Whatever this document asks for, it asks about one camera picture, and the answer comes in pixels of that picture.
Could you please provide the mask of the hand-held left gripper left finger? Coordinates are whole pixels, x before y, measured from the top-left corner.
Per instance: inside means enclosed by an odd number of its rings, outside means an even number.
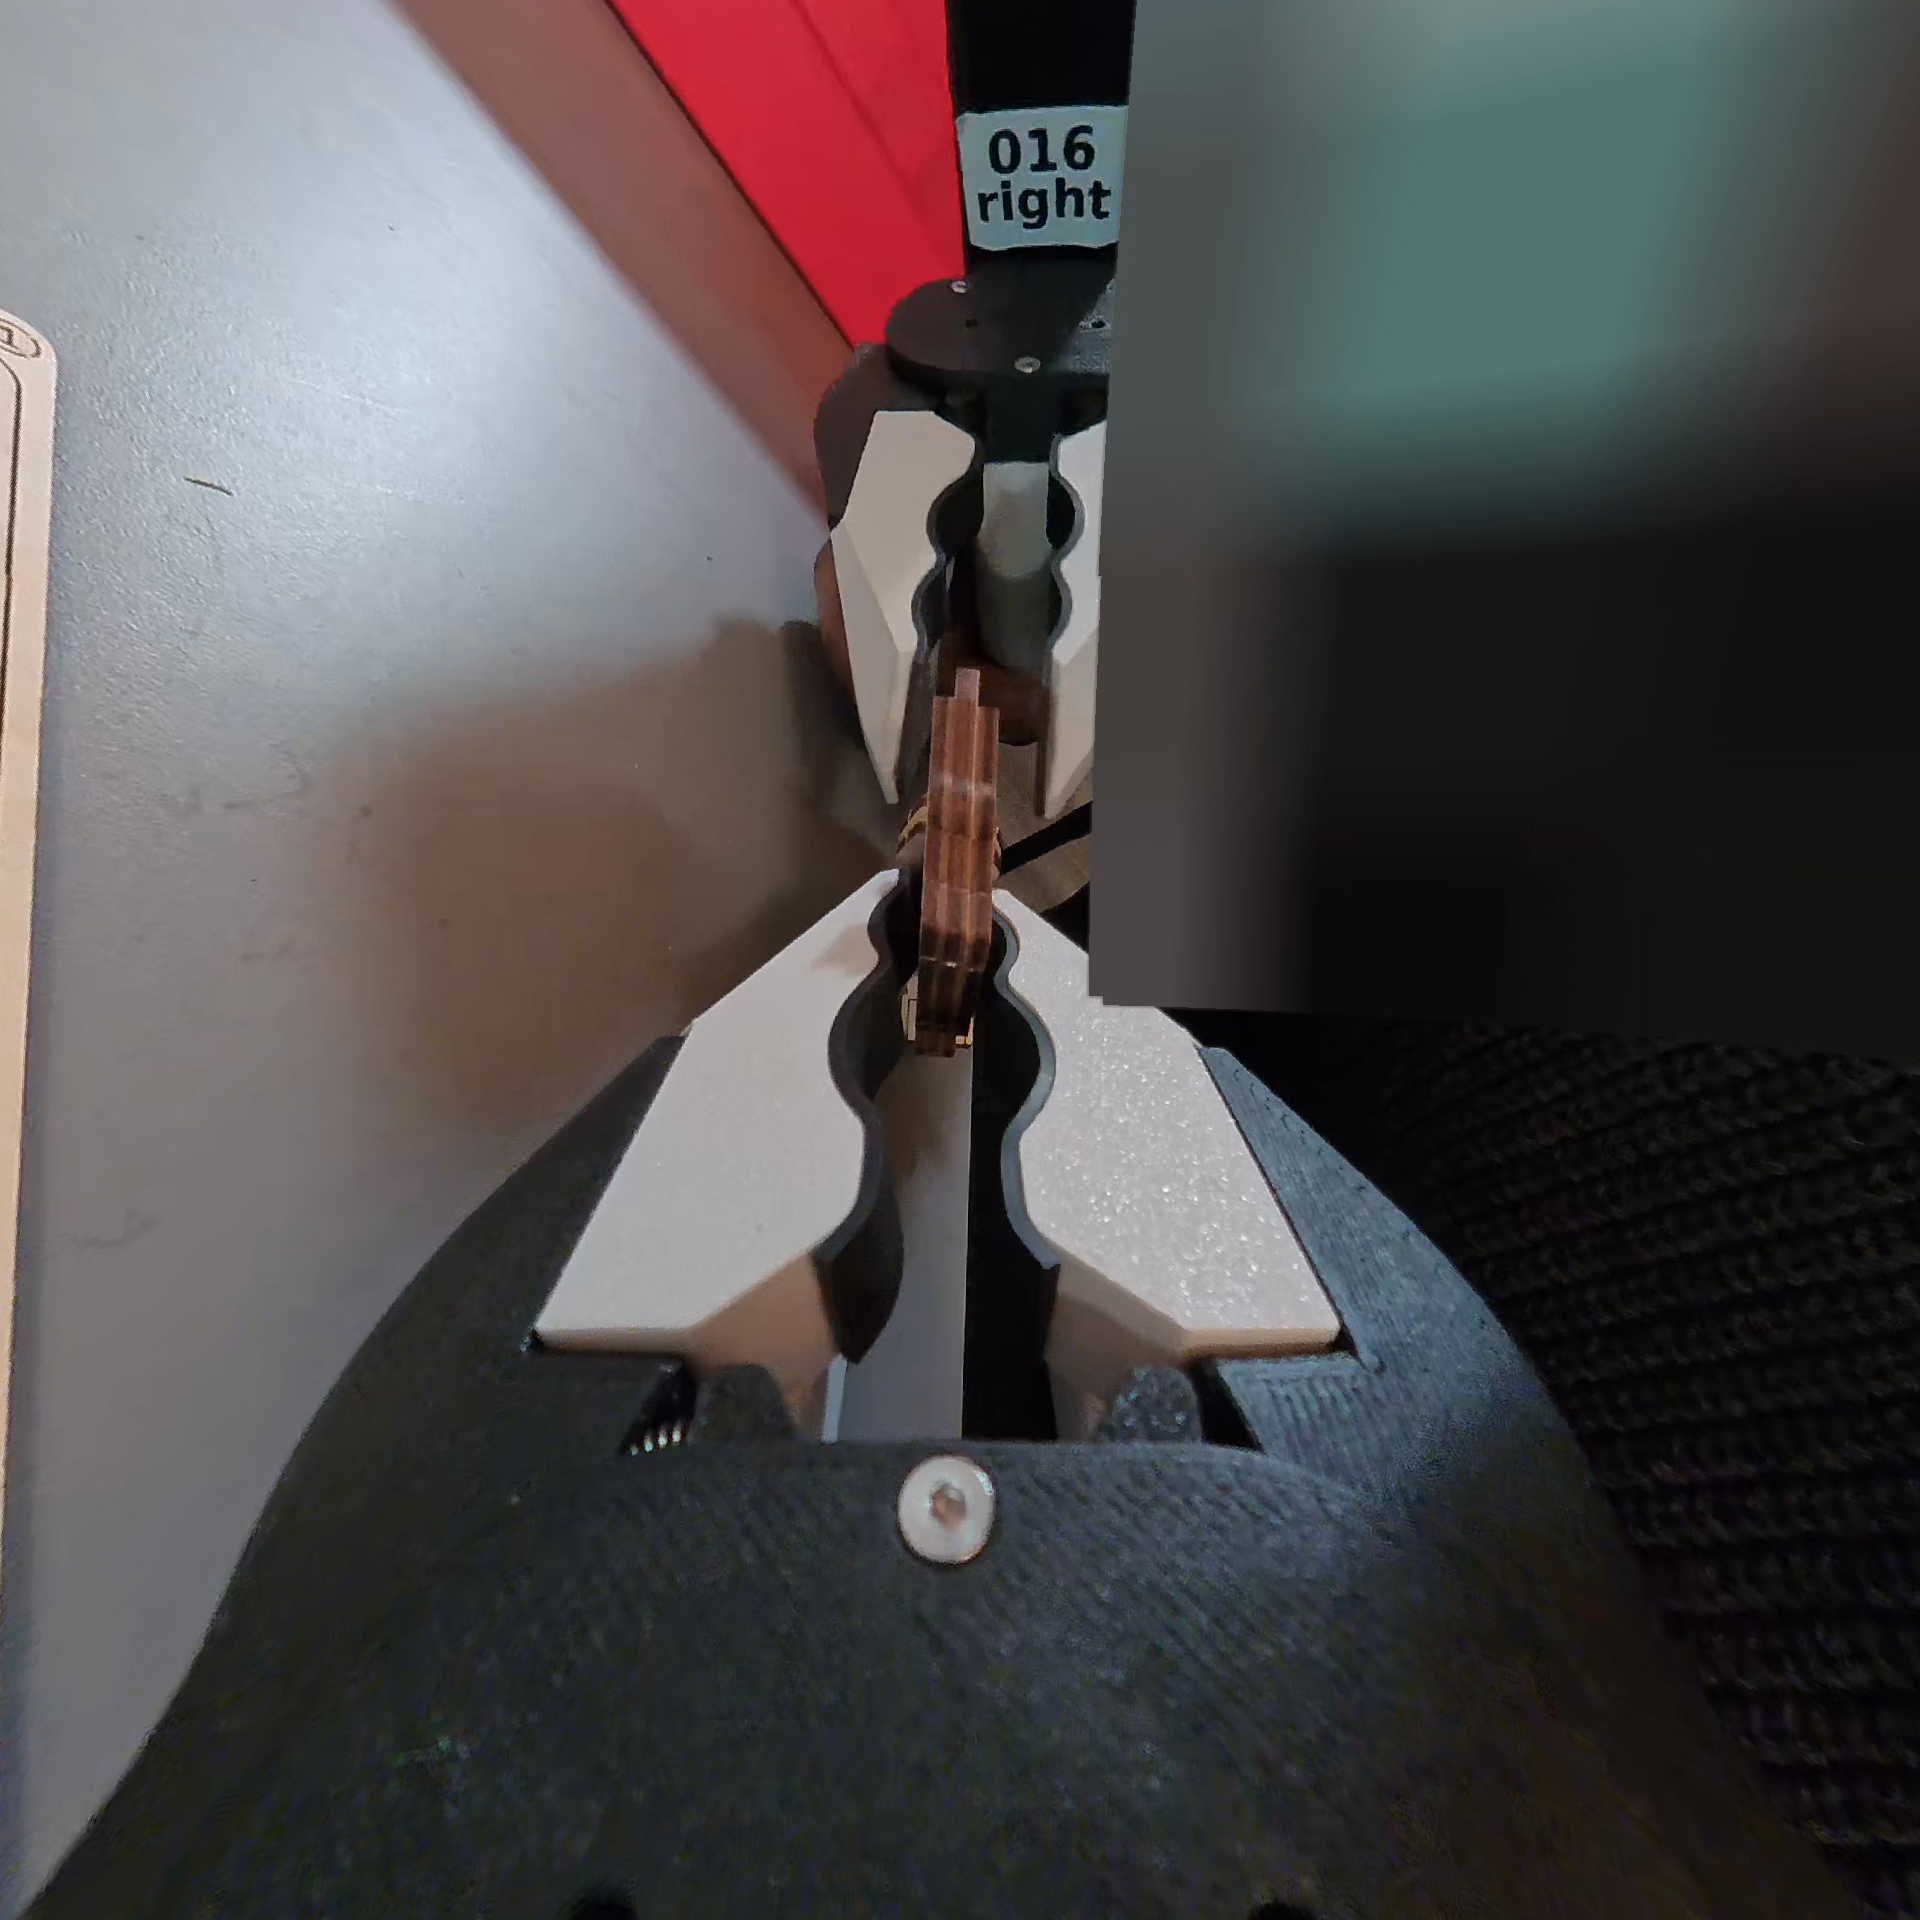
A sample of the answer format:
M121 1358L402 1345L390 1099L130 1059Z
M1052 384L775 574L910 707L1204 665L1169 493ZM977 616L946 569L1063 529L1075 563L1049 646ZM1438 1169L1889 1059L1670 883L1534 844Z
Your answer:
M684 1363L862 1359L903 1281L879 1089L905 1053L882 870L698 1015L535 1332Z

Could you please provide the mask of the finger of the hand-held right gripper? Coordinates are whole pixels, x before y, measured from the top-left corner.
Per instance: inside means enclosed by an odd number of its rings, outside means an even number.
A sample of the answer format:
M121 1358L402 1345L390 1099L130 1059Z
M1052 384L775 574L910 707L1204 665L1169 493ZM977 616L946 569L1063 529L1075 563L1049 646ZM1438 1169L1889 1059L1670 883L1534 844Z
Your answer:
M935 413L875 413L831 543L857 723L889 803L924 795L953 567L974 536L974 437Z
M1040 809L1067 809L1095 757L1103 428L1055 440L1047 468L1056 615L1042 655Z

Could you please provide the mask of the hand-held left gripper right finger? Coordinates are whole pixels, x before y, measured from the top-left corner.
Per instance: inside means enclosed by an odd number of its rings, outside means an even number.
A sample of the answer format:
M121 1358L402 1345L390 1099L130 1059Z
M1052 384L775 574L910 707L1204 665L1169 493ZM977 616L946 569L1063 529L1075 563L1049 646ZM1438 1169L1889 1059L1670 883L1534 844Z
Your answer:
M1337 1310L1196 1038L1095 997L1089 953L1023 901L998 901L995 937L977 1022L1014 1238L995 1261L1055 1399L1332 1352Z

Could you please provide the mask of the wooden model assembly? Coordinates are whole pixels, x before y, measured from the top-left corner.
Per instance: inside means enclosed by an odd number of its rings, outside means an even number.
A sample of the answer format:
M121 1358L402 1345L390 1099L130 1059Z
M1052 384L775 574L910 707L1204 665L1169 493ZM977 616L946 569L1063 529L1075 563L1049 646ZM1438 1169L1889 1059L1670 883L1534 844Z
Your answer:
M926 1059L974 1047L995 937L1003 838L1042 824L1042 689L978 654L942 667L908 764L900 861L920 878L910 1041Z

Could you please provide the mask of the grey desk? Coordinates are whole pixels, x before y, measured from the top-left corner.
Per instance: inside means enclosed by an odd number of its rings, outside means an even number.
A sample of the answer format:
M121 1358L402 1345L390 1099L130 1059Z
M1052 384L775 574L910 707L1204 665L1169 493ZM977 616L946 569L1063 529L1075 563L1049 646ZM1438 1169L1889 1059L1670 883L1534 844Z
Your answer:
M610 4L4 4L56 540L4 1916L417 1270L880 855L843 344Z

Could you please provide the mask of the red storage bin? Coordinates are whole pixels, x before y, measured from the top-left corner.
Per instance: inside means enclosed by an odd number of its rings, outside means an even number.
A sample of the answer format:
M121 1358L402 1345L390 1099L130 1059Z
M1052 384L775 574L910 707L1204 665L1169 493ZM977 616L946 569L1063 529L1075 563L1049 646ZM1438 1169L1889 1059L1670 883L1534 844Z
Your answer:
M966 262L942 3L615 3L854 344Z

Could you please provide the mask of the person's black sweater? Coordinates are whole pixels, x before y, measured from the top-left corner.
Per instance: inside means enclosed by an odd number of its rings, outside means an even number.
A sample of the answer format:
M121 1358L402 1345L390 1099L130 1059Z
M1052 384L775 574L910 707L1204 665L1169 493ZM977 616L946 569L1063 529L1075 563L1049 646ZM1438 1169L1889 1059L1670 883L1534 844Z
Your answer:
M1452 1259L1864 1916L1918 1916L1918 1069L1180 1009Z

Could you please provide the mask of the cut-out wooden puzzle sheet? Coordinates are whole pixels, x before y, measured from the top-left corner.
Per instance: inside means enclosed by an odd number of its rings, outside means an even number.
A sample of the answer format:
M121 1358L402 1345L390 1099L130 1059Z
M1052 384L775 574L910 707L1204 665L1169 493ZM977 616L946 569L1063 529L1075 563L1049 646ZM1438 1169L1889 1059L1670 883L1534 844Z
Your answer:
M25 1136L58 355L2 315L2 1387L11 1387Z

